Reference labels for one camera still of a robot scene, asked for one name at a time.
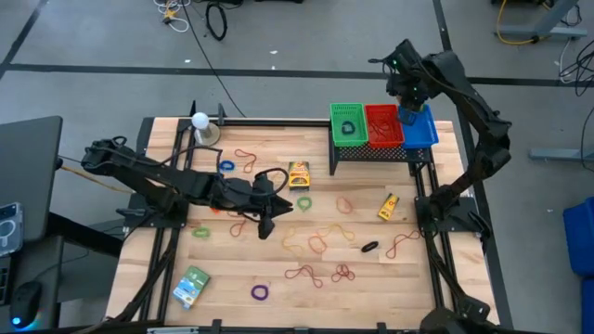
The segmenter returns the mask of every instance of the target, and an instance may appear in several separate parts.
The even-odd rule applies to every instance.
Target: gray floor
[[[4,55],[37,1],[0,1],[0,55]],[[491,34],[497,8],[489,1],[442,2],[452,45],[467,75],[555,78],[554,62],[563,41],[503,45]],[[197,8],[203,12],[204,4]],[[583,2],[582,25],[591,35],[593,9],[593,4]],[[515,22],[524,15],[537,19],[543,10],[511,7],[504,20]],[[190,10],[216,68],[380,71],[367,59],[387,55],[404,38],[411,39],[421,54],[442,49],[430,0],[305,0],[300,6],[246,0],[245,6],[227,15],[228,37],[218,43],[202,37],[205,29]],[[566,61],[589,40],[574,42]],[[190,33],[161,25],[150,0],[50,0],[13,63],[207,66]],[[223,81],[250,117],[327,117],[332,102],[391,102],[384,82],[377,80],[224,77]],[[576,98],[572,89],[560,87],[480,85],[477,89],[514,123],[513,159],[486,182],[514,326],[578,333],[579,278],[569,267],[562,210],[591,195],[594,175],[578,164],[533,162],[526,155],[534,147],[577,148],[594,93]],[[192,99],[199,110],[213,112],[221,102],[229,114],[237,115],[212,76],[8,71],[0,80],[0,122],[60,115],[64,118],[60,152],[80,158],[85,146],[103,137],[126,135],[133,145],[142,117],[187,114]],[[444,96],[432,101],[432,109],[436,119],[457,120]],[[589,137],[587,144],[594,140]],[[55,212],[91,225],[118,219],[114,210],[126,204],[125,195],[57,173],[51,203]],[[68,247],[65,256],[82,251]],[[86,299],[63,304],[62,326],[90,324],[102,316],[114,268],[113,259],[97,254],[66,266],[63,301],[84,287],[85,275],[102,277],[103,284],[97,284]]]

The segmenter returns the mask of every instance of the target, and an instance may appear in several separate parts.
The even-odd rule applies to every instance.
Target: yellow box
[[[378,212],[379,217],[386,222],[389,221],[396,204],[398,204],[398,197],[393,194],[388,195],[388,198],[383,202],[383,205]]]
[[[289,190],[309,190],[309,162],[289,162]]]

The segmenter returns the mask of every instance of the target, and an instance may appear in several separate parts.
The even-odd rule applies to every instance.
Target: purple rubber band
[[[258,289],[262,289],[264,291],[264,296],[260,297],[256,295],[256,290]],[[268,287],[267,286],[263,286],[263,285],[257,285],[255,287],[252,288],[252,297],[256,300],[256,301],[265,301],[266,298],[268,298]]]

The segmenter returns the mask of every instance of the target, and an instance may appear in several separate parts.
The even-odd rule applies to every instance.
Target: red basket
[[[366,105],[369,146],[371,148],[395,148],[405,142],[402,124],[396,120],[396,105]]]

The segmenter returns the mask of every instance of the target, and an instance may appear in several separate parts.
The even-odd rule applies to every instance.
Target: green basket
[[[332,139],[338,148],[357,147],[368,142],[368,125],[363,105],[360,103],[330,104],[330,121],[332,122]],[[342,133],[342,124],[346,121],[355,125],[355,132],[349,135]]]

